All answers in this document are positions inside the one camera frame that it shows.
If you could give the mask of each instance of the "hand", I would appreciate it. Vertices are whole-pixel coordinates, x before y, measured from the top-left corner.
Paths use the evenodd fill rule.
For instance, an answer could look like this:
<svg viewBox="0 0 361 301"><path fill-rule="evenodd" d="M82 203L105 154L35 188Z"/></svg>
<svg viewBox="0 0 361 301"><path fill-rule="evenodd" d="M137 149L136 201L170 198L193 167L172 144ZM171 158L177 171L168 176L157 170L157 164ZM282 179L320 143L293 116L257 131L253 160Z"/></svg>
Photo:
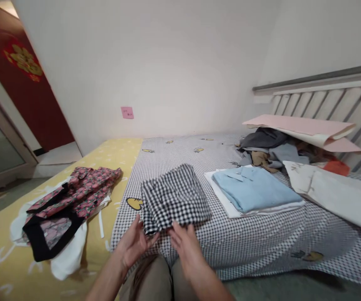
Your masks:
<svg viewBox="0 0 361 301"><path fill-rule="evenodd" d="M147 240L143 230L143 222L139 221L140 215L137 214L135 220L126 230L115 249L127 269L134 265L140 256L155 244L160 236L159 232L157 232L153 238Z"/></svg>
<svg viewBox="0 0 361 301"><path fill-rule="evenodd" d="M194 227L190 224L185 229L174 221L173 229L170 229L168 233L171 236L171 245L179 254L183 274L186 280L189 281L195 269L200 269L203 265L207 265Z"/></svg>

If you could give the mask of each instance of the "yellow mattress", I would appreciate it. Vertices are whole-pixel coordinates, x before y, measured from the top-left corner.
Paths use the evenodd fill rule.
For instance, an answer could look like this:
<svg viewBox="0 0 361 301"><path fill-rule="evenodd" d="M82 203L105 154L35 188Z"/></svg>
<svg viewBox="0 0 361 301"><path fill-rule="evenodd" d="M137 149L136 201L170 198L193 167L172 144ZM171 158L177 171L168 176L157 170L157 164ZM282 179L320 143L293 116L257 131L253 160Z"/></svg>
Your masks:
<svg viewBox="0 0 361 301"><path fill-rule="evenodd" d="M109 257L112 228L142 139L112 139L89 155L60 172L32 192L0 212L0 300L84 300L98 271ZM123 170L123 177L102 210L104 238L101 238L98 215L89 220L81 268L64 281L54 278L49 261L36 263L30 247L17 247L9 239L10 224L24 203L42 195L46 186L66 179L77 166L100 166Z"/></svg>

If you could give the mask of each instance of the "khaki pants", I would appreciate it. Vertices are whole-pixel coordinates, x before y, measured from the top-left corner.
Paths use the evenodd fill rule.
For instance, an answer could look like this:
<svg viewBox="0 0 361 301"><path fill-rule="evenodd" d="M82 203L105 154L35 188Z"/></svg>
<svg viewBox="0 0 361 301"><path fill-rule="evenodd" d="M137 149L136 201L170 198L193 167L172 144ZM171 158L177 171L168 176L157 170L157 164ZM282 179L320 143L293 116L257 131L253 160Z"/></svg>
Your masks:
<svg viewBox="0 0 361 301"><path fill-rule="evenodd" d="M150 256L130 274L119 301L198 301L178 259L170 270L163 256Z"/></svg>

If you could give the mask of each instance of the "gray checkered bed sheet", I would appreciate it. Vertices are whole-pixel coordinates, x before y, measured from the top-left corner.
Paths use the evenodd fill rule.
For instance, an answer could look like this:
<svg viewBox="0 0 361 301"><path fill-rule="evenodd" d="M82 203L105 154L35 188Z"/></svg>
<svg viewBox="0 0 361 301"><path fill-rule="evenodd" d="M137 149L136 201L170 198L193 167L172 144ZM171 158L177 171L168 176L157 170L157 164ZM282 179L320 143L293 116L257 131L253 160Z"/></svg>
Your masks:
<svg viewBox="0 0 361 301"><path fill-rule="evenodd" d="M140 182L188 163L194 167L212 213L208 222L196 227L197 237L204 257L221 280L309 269L361 284L361 228L312 202L274 215L227 217L204 173L235 168L241 156L234 144L240 138L222 134L145 139L112 231L111 252L138 213L126 200L141 198ZM283 174L274 176L290 187ZM161 233L144 256L156 253L162 254L170 266L178 258L166 233ZM310 254L315 261L308 261Z"/></svg>

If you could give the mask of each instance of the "mattress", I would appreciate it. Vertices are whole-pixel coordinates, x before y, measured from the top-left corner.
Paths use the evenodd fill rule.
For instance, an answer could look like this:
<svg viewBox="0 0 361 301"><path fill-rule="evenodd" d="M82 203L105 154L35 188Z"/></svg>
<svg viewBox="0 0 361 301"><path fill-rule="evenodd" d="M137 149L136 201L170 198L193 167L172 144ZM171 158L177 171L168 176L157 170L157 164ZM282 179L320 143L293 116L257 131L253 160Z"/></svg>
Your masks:
<svg viewBox="0 0 361 301"><path fill-rule="evenodd" d="M234 144L240 138L194 135L144 139L112 231L111 251L142 210L142 201L135 202L141 198L140 182L188 163L194 167L212 212L211 220L196 226L196 234L220 279L310 269L361 284L361 228L310 201L290 212L228 219L204 173L235 168L241 155ZM282 173L274 176L290 186ZM178 258L165 233L145 256L154 253L162 254L170 266Z"/></svg>
<svg viewBox="0 0 361 301"><path fill-rule="evenodd" d="M141 139L113 139L101 144L89 155L49 179L38 188L0 211L0 300L82 300L98 271L109 257L109 240L119 204L140 151ZM26 202L42 195L47 186L55 186L71 174L76 166L100 166L123 170L114 185L111 202L101 211L104 238L100 235L99 216L89 220L81 268L64 281L51 274L48 261L36 263L30 247L15 247L9 239L10 224Z"/></svg>

